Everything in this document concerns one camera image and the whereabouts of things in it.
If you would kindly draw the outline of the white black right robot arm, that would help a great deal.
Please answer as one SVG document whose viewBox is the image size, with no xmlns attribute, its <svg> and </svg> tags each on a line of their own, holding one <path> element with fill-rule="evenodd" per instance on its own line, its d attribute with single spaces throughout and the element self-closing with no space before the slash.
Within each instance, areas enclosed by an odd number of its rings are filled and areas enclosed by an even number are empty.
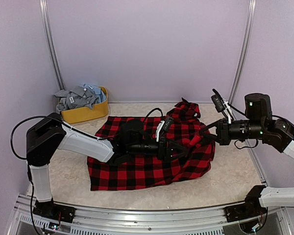
<svg viewBox="0 0 294 235">
<path fill-rule="evenodd" d="M 217 112 L 228 111 L 228 114 L 200 129 L 202 136 L 219 145 L 229 145 L 232 140 L 261 141 L 294 159 L 294 124 L 283 117 L 273 120 L 267 94 L 251 93 L 245 96 L 245 120 L 232 119 L 233 107 L 218 92 L 211 99 Z M 294 207 L 294 187 L 254 186 L 243 203 L 224 210 L 227 221 L 232 222 L 259 216 L 266 213 L 269 207 Z"/>
</svg>

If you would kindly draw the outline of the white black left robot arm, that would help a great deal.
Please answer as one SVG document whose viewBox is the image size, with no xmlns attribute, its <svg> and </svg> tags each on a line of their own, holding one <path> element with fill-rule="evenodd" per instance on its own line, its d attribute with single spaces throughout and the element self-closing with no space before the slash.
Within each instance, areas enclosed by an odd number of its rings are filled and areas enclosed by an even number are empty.
<svg viewBox="0 0 294 235">
<path fill-rule="evenodd" d="M 161 136 L 172 123 L 171 117 L 162 120 L 154 139 L 144 130 L 144 123 L 139 119 L 122 124 L 115 137 L 99 138 L 75 129 L 56 113 L 44 116 L 26 133 L 26 161 L 40 211 L 49 218 L 59 213 L 58 205 L 53 202 L 49 179 L 50 160 L 57 149 L 113 165 L 124 163 L 138 154 L 171 162 L 188 153 L 187 148 Z"/>
</svg>

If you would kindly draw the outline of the red black plaid shirt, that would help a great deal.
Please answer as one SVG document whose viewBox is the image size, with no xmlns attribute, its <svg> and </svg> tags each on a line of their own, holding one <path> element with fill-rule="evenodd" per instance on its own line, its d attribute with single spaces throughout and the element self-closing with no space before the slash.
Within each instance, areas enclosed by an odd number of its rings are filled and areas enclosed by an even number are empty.
<svg viewBox="0 0 294 235">
<path fill-rule="evenodd" d="M 169 185 L 202 177 L 211 169 L 215 142 L 199 134 L 205 127 L 199 118 L 199 105 L 182 99 L 166 114 L 174 119 L 164 135 L 188 149 L 188 154 L 172 162 L 156 156 L 135 155 L 127 162 L 113 166 L 92 157 L 87 158 L 91 191 L 138 190 Z"/>
</svg>

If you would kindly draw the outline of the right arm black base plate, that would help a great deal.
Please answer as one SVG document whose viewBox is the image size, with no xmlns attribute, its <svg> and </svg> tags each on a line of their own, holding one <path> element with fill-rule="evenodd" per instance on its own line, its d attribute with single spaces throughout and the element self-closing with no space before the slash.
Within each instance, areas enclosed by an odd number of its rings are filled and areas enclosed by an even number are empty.
<svg viewBox="0 0 294 235">
<path fill-rule="evenodd" d="M 227 222 L 234 222 L 260 216 L 268 211 L 267 208 L 256 206 L 252 203 L 237 204 L 224 208 Z"/>
</svg>

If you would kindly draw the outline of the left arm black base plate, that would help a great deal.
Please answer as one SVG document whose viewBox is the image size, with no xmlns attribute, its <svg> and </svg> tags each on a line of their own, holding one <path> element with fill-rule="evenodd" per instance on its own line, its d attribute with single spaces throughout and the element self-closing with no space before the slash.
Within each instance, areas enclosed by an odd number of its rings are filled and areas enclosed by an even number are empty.
<svg viewBox="0 0 294 235">
<path fill-rule="evenodd" d="M 58 222 L 72 223 L 75 211 L 76 209 L 74 207 L 55 204 L 51 208 L 35 206 L 33 214 L 43 218 L 57 220 Z"/>
</svg>

